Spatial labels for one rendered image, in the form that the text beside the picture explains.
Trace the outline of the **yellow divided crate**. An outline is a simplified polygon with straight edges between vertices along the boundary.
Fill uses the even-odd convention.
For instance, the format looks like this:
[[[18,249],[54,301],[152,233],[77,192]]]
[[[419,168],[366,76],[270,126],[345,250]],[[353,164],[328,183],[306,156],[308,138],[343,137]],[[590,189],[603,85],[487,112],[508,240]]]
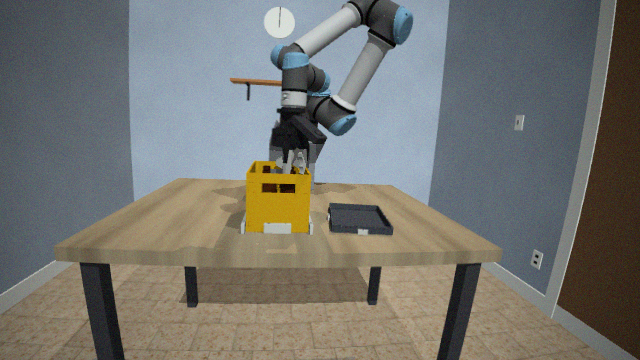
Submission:
[[[246,172],[246,232],[264,232],[264,223],[291,223],[291,232],[308,233],[311,174],[307,167],[299,174],[292,164],[296,174],[262,173],[263,166],[281,169],[275,162],[254,161]],[[277,193],[262,192],[262,183],[277,184]],[[295,193],[280,193],[280,184],[295,184]]]

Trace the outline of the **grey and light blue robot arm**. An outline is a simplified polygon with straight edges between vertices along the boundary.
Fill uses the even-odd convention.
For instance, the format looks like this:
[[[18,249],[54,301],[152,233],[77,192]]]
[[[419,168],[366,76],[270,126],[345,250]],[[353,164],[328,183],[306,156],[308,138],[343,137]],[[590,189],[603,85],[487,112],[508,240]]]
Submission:
[[[306,107],[305,114],[293,115],[290,122],[313,144],[327,140],[318,123],[335,136],[354,126],[356,103],[388,50],[403,44],[413,26],[412,13],[390,0],[350,0],[342,8],[291,45],[275,46],[270,56],[282,71],[281,106]],[[370,28],[368,41],[338,94],[330,97],[330,76],[309,59],[360,25]]]

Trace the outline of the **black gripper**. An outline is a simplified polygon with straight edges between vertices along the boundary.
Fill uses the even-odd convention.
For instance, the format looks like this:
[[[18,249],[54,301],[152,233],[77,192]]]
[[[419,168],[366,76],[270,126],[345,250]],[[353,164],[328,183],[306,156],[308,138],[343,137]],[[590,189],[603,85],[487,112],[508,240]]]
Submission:
[[[304,174],[309,156],[308,138],[290,122],[293,115],[300,115],[294,111],[305,113],[305,108],[277,108],[277,113],[280,113],[280,128],[288,130],[282,130],[279,127],[272,128],[272,145],[280,148],[283,146],[282,157],[276,160],[276,166],[283,169],[283,174],[290,174],[291,164],[300,169],[299,174]]]

